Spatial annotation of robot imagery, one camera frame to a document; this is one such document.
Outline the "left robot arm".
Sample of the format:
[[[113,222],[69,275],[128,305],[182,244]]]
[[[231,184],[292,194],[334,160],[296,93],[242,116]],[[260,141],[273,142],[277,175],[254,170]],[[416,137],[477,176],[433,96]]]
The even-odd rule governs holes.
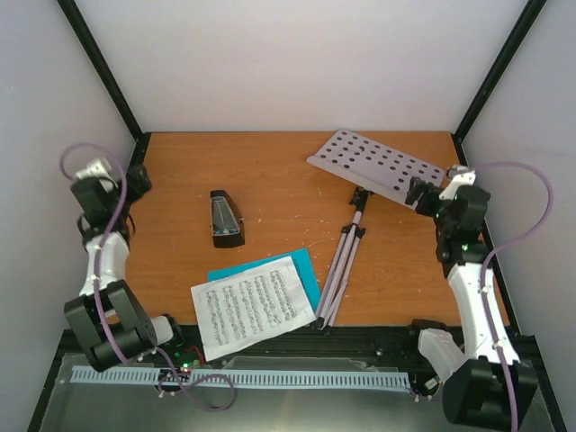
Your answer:
[[[89,364],[98,372],[155,348],[168,362],[181,360],[187,340],[168,314],[151,318],[125,280],[135,224],[131,205],[152,187],[147,169],[133,166],[119,179],[104,158],[72,177],[82,209],[77,227],[89,255],[84,286],[64,312]]]

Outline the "blue sheet music paper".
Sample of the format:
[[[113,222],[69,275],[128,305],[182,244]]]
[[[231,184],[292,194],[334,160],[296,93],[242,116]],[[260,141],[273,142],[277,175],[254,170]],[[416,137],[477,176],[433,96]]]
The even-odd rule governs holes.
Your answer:
[[[269,267],[270,269],[278,269],[283,273],[283,275],[289,275],[292,279],[298,278],[300,286],[305,292],[310,303],[311,309],[315,311],[318,308],[320,304],[321,291],[307,248],[300,248],[292,252],[283,253],[277,256],[269,256],[242,265],[235,265],[220,270],[210,271],[207,274],[207,281],[219,281],[262,266]]]

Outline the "white sheet music paper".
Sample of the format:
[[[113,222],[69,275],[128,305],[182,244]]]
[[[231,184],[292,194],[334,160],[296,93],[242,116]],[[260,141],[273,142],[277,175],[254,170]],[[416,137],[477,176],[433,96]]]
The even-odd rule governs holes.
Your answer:
[[[209,360],[312,323],[298,278],[259,267],[191,288],[202,348]]]

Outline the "white tripod music stand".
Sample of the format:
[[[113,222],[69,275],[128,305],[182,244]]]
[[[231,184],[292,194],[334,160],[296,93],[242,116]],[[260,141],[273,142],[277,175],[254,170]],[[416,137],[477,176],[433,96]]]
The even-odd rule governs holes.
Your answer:
[[[445,174],[439,166],[344,129],[337,130],[307,162],[355,185],[350,200],[355,213],[341,230],[316,308],[314,326],[326,330],[335,324],[360,241],[365,235],[360,221],[368,198],[379,194],[403,205],[412,177],[440,186]]]

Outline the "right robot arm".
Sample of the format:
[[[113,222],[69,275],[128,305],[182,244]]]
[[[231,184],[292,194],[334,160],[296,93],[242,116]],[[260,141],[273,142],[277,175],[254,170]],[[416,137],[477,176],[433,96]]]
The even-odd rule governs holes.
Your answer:
[[[478,186],[441,188],[414,177],[406,200],[436,227],[436,257],[456,299],[463,344],[439,328],[422,329],[418,351],[443,384],[446,419],[457,425],[517,431],[536,393],[499,313],[489,254],[480,238],[491,196]]]

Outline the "black metronome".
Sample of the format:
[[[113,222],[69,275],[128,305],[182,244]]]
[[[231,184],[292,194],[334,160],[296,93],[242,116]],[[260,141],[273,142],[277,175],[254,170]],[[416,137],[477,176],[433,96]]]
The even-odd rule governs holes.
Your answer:
[[[211,203],[211,237],[216,248],[237,248],[245,244],[244,218],[225,190],[213,190]]]

